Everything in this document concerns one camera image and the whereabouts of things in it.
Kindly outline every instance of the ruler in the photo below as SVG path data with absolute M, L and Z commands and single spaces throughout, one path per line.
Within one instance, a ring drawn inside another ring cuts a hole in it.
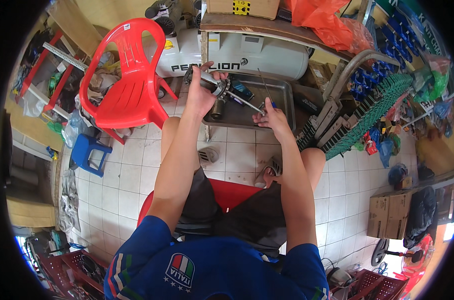
M 52 53 L 54 53 L 55 55 L 57 55 L 58 57 L 62 58 L 66 62 L 70 63 L 74 67 L 82 70 L 83 72 L 87 71 L 87 68 L 89 66 L 87 66 L 85 63 L 81 62 L 80 60 L 75 59 L 74 57 L 70 56 L 69 54 L 60 51 L 59 49 L 57 49 L 56 47 L 52 46 L 51 44 L 49 44 L 47 42 L 44 42 L 44 44 L 42 46 L 45 49 L 47 49 L 47 50 L 51 51 Z

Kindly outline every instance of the white air compressor tank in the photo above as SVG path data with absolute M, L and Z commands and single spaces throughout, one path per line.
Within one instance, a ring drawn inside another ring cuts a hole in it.
M 181 30 L 177 45 L 169 43 L 160 56 L 157 74 L 161 77 L 179 77 L 185 74 L 190 64 L 201 63 L 197 29 Z M 209 60 L 215 64 L 213 70 L 233 71 L 282 80 L 297 80 L 304 75 L 308 65 L 307 47 L 271 37 L 263 38 L 260 53 L 241 50 L 241 33 L 220 33 L 219 51 L 209 51 Z M 142 39 L 144 52 L 149 61 L 157 45 L 151 36 Z

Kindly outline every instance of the blue jersey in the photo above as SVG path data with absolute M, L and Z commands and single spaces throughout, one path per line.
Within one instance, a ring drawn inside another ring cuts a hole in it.
M 170 245 L 167 224 L 146 216 L 119 248 L 107 270 L 107 299 L 325 300 L 329 287 L 319 249 L 289 251 L 276 273 L 259 252 L 235 237 L 205 237 Z

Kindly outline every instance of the knee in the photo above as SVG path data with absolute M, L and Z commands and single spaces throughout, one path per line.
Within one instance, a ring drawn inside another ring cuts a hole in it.
M 162 133 L 175 132 L 179 127 L 180 121 L 180 117 L 169 117 L 167 120 L 165 120 L 164 125 L 162 125 Z
M 319 148 L 307 148 L 300 153 L 303 161 L 325 165 L 325 153 Z

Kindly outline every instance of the red plastic chair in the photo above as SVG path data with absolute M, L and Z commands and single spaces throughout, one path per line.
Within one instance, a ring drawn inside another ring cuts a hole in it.
M 209 179 L 214 189 L 214 195 L 216 202 L 219 203 L 222 211 L 227 213 L 227 208 L 232 209 L 247 200 L 251 195 L 260 191 L 260 188 L 254 186 L 243 185 L 239 183 L 227 182 L 217 179 Z M 152 204 L 152 198 L 154 191 L 152 191 L 144 201 L 142 208 L 140 209 L 139 218 L 137 219 L 137 226 L 142 222 L 142 219 L 147 214 L 147 211 Z
M 144 31 L 151 33 L 157 43 L 157 50 L 150 63 L 142 48 Z M 95 107 L 87 97 L 87 88 L 100 57 L 110 42 L 114 42 L 119 51 L 122 78 L 111 87 L 100 105 Z M 124 144 L 124 140 L 112 128 L 129 128 L 152 122 L 162 129 L 168 115 L 158 101 L 159 85 L 177 100 L 169 85 L 156 73 L 165 42 L 164 32 L 155 21 L 146 18 L 125 21 L 102 40 L 82 80 L 79 91 L 82 107 L 94 117 L 98 127 L 121 144 Z

